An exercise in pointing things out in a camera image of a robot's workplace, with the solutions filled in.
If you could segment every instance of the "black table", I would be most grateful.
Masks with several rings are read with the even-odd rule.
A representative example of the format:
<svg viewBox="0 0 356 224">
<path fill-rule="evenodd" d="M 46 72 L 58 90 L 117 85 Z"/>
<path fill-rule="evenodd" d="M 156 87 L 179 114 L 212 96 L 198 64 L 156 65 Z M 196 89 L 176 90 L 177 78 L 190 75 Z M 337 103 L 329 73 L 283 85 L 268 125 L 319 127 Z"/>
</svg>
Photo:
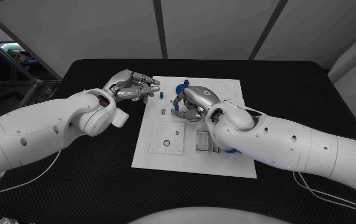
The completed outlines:
<svg viewBox="0 0 356 224">
<path fill-rule="evenodd" d="M 101 88 L 130 69 L 149 76 L 239 79 L 245 105 L 271 116 L 356 138 L 356 119 L 313 62 L 205 60 L 79 60 L 55 98 Z M 258 179 L 131 168 L 144 104 L 123 101 L 124 128 L 113 125 L 95 138 L 82 136 L 62 150 L 48 173 L 0 194 L 0 213 L 35 223 L 127 223 L 179 207 L 211 206 L 257 212 L 291 223 L 355 223 L 356 211 L 317 199 L 288 171 L 255 162 Z M 55 155 L 6 173 L 2 189 L 28 182 Z M 356 201 L 356 190 L 306 175 L 310 187 Z"/>
</svg>

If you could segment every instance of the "robotic hand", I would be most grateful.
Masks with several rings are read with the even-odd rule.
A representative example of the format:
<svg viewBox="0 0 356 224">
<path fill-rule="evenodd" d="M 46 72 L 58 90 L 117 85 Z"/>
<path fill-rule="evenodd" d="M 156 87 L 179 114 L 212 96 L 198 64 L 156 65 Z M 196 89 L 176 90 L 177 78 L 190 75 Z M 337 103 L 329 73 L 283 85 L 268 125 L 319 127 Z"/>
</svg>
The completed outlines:
<svg viewBox="0 0 356 224">
<path fill-rule="evenodd" d="M 154 96 L 160 81 L 124 70 L 102 89 L 84 90 L 66 99 L 23 107 L 0 116 L 0 172 L 23 166 L 66 148 L 82 135 L 97 136 L 110 124 L 123 127 L 128 115 L 123 99 Z"/>
<path fill-rule="evenodd" d="M 236 149 L 254 160 L 284 170 L 320 175 L 356 189 L 356 141 L 323 133 L 273 116 L 252 117 L 241 105 L 219 101 L 202 86 L 185 88 L 173 105 L 183 99 L 187 112 L 175 114 L 199 121 L 216 145 Z"/>
</svg>

